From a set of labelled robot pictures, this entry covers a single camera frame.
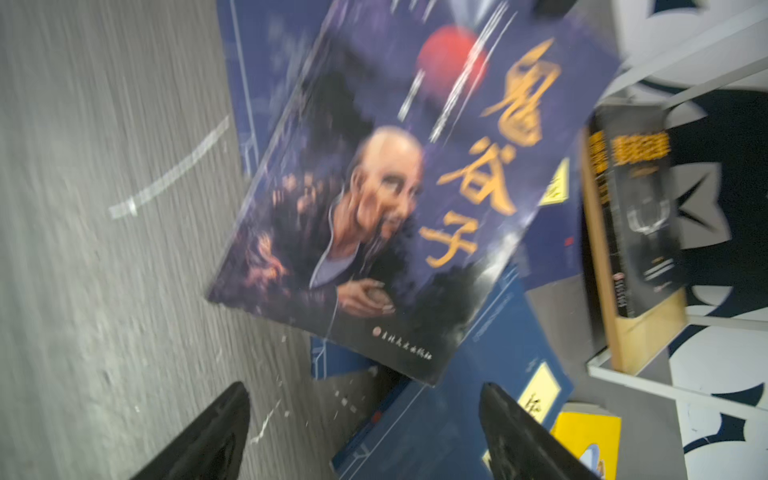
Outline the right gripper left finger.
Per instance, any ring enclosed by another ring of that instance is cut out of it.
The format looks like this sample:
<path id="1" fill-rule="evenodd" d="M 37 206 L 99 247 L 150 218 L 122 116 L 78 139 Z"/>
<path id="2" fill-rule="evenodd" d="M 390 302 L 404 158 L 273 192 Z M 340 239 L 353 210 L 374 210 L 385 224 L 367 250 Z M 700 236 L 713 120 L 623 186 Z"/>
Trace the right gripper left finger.
<path id="1" fill-rule="evenodd" d="M 249 392 L 234 382 L 133 478 L 237 479 L 250 418 Z"/>

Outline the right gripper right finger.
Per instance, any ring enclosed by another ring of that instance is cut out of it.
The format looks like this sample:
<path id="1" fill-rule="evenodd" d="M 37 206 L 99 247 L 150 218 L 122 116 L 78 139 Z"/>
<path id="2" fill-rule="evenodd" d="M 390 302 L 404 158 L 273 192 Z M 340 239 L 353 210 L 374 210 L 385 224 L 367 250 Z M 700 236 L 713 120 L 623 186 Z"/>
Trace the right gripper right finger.
<path id="1" fill-rule="evenodd" d="M 482 386 L 479 417 L 495 479 L 596 477 L 499 385 Z"/>

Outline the purple book with old man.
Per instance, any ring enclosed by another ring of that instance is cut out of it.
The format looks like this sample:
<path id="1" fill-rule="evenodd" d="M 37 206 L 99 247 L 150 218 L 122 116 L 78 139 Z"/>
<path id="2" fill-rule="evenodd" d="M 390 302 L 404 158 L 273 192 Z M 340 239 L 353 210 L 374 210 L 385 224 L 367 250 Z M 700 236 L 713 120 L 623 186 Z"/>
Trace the purple book with old man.
<path id="1" fill-rule="evenodd" d="M 620 62 L 531 1 L 336 1 L 206 297 L 437 384 Z"/>

